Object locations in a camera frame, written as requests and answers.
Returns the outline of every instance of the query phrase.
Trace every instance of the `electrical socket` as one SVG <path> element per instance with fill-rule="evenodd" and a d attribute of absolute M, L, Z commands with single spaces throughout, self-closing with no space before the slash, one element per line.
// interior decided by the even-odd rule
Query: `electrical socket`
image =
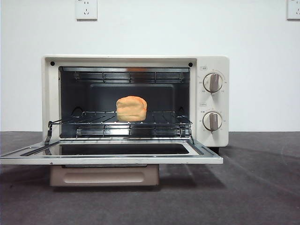
<path fill-rule="evenodd" d="M 75 15 L 77 20 L 97 20 L 98 0 L 75 0 Z"/>
<path fill-rule="evenodd" d="M 300 0 L 287 0 L 287 20 L 300 20 Z"/>

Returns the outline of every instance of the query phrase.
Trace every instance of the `gray surface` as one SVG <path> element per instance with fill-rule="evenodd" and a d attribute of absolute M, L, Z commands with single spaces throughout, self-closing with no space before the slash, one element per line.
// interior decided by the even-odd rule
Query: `gray surface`
<path fill-rule="evenodd" d="M 40 133 L 1 133 L 1 150 Z M 48 166 L 1 167 L 1 225 L 300 224 L 300 133 L 230 133 L 223 165 L 161 165 L 160 186 L 52 188 Z"/>

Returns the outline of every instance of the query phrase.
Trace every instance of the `bread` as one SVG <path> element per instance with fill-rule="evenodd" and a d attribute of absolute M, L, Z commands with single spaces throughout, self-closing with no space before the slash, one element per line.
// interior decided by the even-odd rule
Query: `bread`
<path fill-rule="evenodd" d="M 127 96 L 117 103 L 117 117 L 120 122 L 143 121 L 146 119 L 147 102 L 141 97 Z"/>

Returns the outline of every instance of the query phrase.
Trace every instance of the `open oven door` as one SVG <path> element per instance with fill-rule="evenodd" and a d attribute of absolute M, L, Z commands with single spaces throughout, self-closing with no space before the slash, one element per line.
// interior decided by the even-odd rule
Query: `open oven door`
<path fill-rule="evenodd" d="M 223 158 L 189 140 L 69 141 L 37 143 L 3 154 L 6 165 L 222 164 Z"/>

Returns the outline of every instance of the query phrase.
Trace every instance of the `temperature knob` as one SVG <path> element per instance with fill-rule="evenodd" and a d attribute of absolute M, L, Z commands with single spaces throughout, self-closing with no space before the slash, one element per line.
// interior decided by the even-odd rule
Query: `temperature knob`
<path fill-rule="evenodd" d="M 207 74 L 203 80 L 204 88 L 209 92 L 217 92 L 223 84 L 222 77 L 218 73 Z"/>
<path fill-rule="evenodd" d="M 218 130 L 222 125 L 222 118 L 216 112 L 208 112 L 203 117 L 203 125 L 210 131 Z"/>

